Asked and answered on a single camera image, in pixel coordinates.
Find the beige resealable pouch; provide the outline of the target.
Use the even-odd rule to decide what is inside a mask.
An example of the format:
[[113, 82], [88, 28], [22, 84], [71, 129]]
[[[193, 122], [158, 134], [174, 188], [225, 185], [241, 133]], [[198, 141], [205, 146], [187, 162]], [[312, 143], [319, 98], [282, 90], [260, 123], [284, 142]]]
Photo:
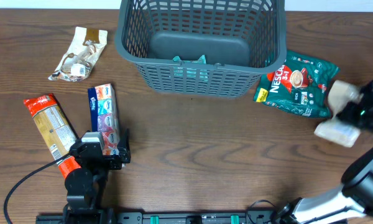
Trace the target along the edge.
[[342, 112], [348, 103], [359, 103], [362, 96], [357, 86], [336, 80], [328, 93], [332, 118], [320, 123], [314, 134], [341, 146], [352, 147], [361, 131], [351, 124], [340, 121], [336, 115]]

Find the Kleenex tissue multipack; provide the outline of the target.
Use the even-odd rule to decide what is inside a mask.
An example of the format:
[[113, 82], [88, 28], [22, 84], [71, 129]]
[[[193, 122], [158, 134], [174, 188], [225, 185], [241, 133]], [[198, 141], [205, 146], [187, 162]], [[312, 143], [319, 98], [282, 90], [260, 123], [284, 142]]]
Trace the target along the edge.
[[104, 139], [103, 155], [119, 155], [120, 127], [114, 88], [110, 83], [89, 88], [88, 99], [92, 131], [100, 132]]

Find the green Nescafe 3-in-1 bag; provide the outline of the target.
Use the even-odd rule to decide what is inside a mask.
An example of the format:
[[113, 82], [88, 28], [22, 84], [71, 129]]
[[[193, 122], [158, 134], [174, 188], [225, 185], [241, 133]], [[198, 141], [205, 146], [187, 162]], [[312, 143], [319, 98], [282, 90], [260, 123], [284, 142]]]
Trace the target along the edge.
[[284, 64], [262, 75], [254, 101], [309, 118], [331, 115], [325, 105], [326, 92], [339, 67], [329, 61], [289, 50]]

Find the small teal snack packet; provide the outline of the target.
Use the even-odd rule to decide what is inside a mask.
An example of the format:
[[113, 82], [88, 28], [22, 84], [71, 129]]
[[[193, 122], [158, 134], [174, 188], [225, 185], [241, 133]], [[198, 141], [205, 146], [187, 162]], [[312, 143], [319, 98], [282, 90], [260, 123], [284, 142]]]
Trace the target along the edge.
[[[197, 63], [197, 64], [206, 64], [206, 57], [205, 55], [202, 55], [197, 60], [182, 60], [179, 56], [175, 56], [173, 58], [174, 62], [185, 62], [185, 63]], [[208, 71], [207, 70], [200, 70], [197, 72], [197, 69], [195, 68], [186, 68], [183, 67], [174, 67], [173, 68], [173, 74], [175, 77], [182, 77], [183, 74], [186, 73], [186, 76], [188, 78], [196, 78], [199, 77], [199, 81], [201, 82], [207, 82], [208, 81]]]

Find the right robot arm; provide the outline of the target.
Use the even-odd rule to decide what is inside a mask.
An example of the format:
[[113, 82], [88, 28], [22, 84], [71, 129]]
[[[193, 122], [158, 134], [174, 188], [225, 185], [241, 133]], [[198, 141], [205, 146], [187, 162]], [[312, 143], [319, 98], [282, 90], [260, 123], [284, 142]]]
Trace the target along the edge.
[[[360, 93], [362, 100], [348, 103], [338, 117], [373, 130], [373, 84]], [[347, 168], [340, 186], [316, 197], [298, 198], [275, 218], [279, 223], [342, 223], [358, 217], [373, 217], [373, 148]]]

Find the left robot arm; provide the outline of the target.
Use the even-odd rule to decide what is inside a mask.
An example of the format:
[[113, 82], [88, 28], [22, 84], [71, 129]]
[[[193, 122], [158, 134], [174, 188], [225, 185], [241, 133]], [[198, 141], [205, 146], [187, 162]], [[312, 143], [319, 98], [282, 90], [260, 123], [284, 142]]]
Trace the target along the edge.
[[69, 209], [65, 223], [116, 223], [112, 208], [103, 208], [101, 201], [111, 170], [120, 170], [131, 161], [129, 130], [117, 144], [118, 153], [105, 156], [100, 132], [87, 132], [70, 147], [69, 153], [80, 165], [65, 178]]

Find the orange spaghetti packet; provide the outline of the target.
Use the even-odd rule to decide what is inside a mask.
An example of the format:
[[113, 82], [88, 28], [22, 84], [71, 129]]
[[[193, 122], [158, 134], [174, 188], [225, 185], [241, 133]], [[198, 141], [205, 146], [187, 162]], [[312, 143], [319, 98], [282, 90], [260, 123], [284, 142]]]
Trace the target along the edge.
[[52, 93], [23, 101], [29, 110], [54, 160], [69, 153], [76, 142], [73, 132], [58, 101]]

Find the beige brown snack pouch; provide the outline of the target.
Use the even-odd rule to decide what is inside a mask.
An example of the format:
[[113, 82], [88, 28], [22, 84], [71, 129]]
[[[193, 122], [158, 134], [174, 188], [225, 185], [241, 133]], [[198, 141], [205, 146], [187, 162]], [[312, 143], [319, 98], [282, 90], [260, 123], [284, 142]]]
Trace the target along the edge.
[[80, 82], [89, 77], [107, 45], [108, 31], [75, 27], [72, 42], [49, 80]]

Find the grey plastic basket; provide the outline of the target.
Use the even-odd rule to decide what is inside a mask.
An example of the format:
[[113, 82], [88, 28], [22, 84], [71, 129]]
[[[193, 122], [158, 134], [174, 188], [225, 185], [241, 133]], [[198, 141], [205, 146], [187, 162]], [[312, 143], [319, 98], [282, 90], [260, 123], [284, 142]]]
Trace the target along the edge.
[[[237, 98], [286, 58], [284, 0], [122, 0], [118, 54], [153, 90]], [[206, 64], [174, 62], [197, 60]], [[174, 67], [208, 71], [175, 77]]]

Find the black mounting rail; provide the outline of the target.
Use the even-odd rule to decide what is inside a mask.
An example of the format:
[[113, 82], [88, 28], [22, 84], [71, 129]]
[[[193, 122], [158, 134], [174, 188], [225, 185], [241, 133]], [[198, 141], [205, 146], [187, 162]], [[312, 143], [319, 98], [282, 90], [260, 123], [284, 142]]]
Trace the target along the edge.
[[214, 213], [115, 213], [112, 209], [76, 211], [68, 209], [62, 215], [41, 214], [36, 223], [43, 224], [269, 224], [280, 223], [276, 212], [270, 209], [245, 212]]

